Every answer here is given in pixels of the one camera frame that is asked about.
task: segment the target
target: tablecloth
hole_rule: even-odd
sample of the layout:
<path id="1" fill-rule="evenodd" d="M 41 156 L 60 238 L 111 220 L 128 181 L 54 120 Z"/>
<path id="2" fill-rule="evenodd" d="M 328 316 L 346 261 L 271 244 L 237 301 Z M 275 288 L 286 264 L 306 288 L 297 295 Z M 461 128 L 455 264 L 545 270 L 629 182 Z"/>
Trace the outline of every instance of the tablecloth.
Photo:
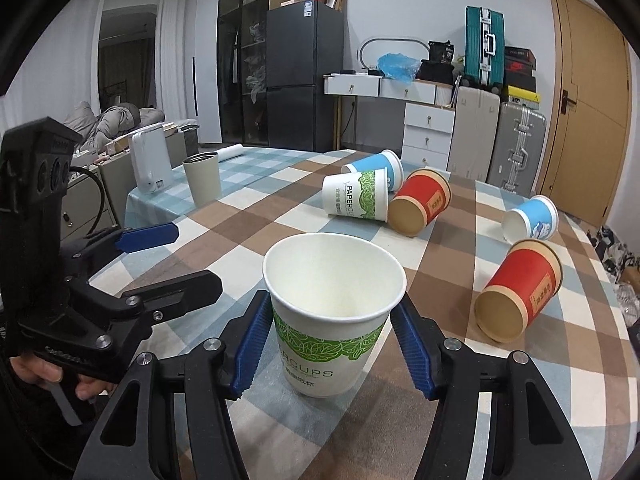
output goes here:
<path id="1" fill-rule="evenodd" d="M 292 164 L 317 155 L 313 152 L 280 150 L 276 148 L 245 148 L 245 153 L 220 162 L 220 184 L 225 197 L 243 187 L 274 175 Z M 270 181 L 263 183 L 268 192 Z M 162 191 L 145 194 L 136 187 L 127 196 L 124 215 L 124 227 L 148 227 L 150 225 L 172 222 L 182 215 L 193 211 L 195 205 L 184 167 L 174 169 L 174 183 Z"/>
<path id="2" fill-rule="evenodd" d="M 562 261 L 562 287 L 523 336 L 497 344 L 478 329 L 471 306 L 509 248 L 500 232 L 504 211 L 524 199 L 442 173 L 452 190 L 449 208 L 415 238 L 382 222 L 327 216 L 319 193 L 324 176 L 361 156 L 348 150 L 316 154 L 264 183 L 228 193 L 177 219 L 175 243 L 121 257 L 93 284 L 118 294 L 194 270 L 210 269 L 222 278 L 224 293 L 215 305 L 154 327 L 140 350 L 162 358 L 218 336 L 244 312 L 264 288 L 262 259 L 276 241 L 301 232 L 371 240 L 402 263 L 418 311 L 435 319 L 446 336 L 487 354 L 523 349 L 531 355 L 574 428 L 592 476 L 609 479 L 636 439 L 637 363 L 612 286 L 584 232 L 560 215 L 550 244 Z M 329 399 L 304 397 L 290 387 L 271 330 L 253 386 L 229 410 L 253 480 L 388 480 L 413 478 L 435 408 L 414 389 L 387 323 L 357 384 Z M 489 414 L 490 394 L 481 394 L 470 480 L 482 478 Z M 177 421 L 188 468 L 183 412 Z"/>

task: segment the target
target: blue plastic bag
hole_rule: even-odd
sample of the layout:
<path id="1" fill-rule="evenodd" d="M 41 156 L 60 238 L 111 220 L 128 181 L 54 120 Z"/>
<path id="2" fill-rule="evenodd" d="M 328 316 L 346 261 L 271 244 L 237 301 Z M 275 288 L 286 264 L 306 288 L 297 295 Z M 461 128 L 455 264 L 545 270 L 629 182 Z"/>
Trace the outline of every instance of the blue plastic bag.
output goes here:
<path id="1" fill-rule="evenodd" d="M 386 77 L 411 84 L 420 68 L 420 60 L 404 54 L 385 54 L 378 59 L 378 68 Z"/>

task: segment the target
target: red paper cup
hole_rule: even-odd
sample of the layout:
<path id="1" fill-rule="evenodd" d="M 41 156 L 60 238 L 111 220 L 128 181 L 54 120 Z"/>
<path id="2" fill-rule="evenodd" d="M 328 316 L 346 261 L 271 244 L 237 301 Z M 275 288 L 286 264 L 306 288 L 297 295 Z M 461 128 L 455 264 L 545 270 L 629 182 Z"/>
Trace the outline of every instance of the red paper cup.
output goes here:
<path id="1" fill-rule="evenodd" d="M 417 235 L 451 201 L 449 183 L 433 170 L 416 170 L 389 203 L 387 222 L 405 236 Z"/>
<path id="2" fill-rule="evenodd" d="M 476 298 L 476 323 L 491 339 L 514 341 L 561 285 L 562 265 L 548 245 L 517 242 Z"/>

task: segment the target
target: human hand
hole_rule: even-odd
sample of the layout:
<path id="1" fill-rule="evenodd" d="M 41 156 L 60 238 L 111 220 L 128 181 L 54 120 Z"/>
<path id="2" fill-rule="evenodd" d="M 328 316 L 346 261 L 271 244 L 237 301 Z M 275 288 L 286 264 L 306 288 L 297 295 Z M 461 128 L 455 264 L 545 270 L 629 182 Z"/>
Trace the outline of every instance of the human hand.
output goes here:
<path id="1" fill-rule="evenodd" d="M 15 374 L 24 382 L 36 384 L 43 389 L 47 389 L 47 381 L 59 383 L 62 380 L 62 368 L 32 353 L 25 353 L 18 357 L 9 358 Z M 76 397 L 80 400 L 87 400 L 95 397 L 104 390 L 111 393 L 115 389 L 115 384 L 99 381 L 85 375 L 78 374 L 78 386 L 76 386 Z"/>

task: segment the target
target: white curtain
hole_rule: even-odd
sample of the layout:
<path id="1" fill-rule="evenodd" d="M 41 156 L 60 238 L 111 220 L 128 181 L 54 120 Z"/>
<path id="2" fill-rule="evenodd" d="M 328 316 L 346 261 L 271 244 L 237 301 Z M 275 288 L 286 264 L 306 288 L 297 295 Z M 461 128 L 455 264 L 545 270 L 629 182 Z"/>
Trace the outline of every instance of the white curtain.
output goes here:
<path id="1" fill-rule="evenodd" d="M 0 136 L 50 116 L 63 121 L 80 101 L 100 113 L 98 36 L 104 0 L 71 0 L 49 24 L 0 97 Z"/>
<path id="2" fill-rule="evenodd" d="M 167 121 L 187 119 L 184 19 L 187 0 L 160 0 L 156 19 L 156 108 Z"/>

